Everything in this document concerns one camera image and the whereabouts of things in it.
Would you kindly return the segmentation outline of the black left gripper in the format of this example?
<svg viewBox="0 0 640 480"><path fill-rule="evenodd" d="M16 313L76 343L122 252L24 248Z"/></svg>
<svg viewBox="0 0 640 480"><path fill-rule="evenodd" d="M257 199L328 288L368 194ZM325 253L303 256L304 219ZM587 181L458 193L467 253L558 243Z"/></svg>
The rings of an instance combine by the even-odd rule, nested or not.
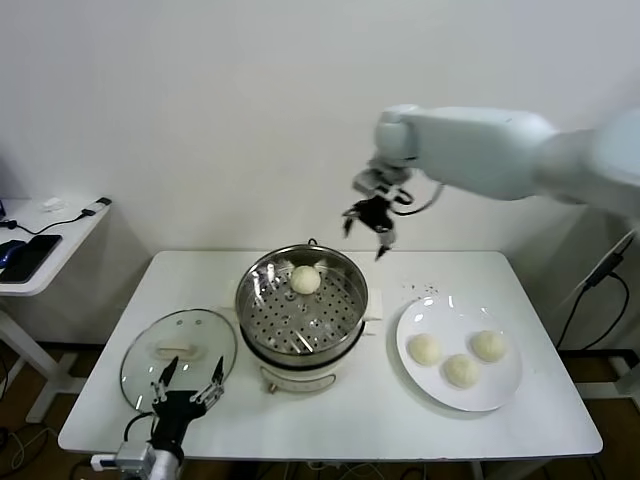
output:
<svg viewBox="0 0 640 480"><path fill-rule="evenodd" d="M182 442L189 424L205 415L224 394L224 357L216 364L208 384L195 390L167 389L178 365L175 356L163 369L158 380L151 383L153 410L157 425L151 434L150 443L155 450L182 453Z"/></svg>

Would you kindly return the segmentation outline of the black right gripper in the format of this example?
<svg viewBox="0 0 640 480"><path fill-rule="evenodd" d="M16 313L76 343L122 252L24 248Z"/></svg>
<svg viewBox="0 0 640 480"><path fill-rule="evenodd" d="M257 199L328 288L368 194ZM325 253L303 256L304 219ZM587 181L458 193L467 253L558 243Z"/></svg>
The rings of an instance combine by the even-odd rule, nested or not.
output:
<svg viewBox="0 0 640 480"><path fill-rule="evenodd" d="M376 260L389 252L395 243L394 223L388 215L390 202L384 197L371 197L353 204L342 214L343 235L348 236L356 220L375 231L379 240Z"/></svg>

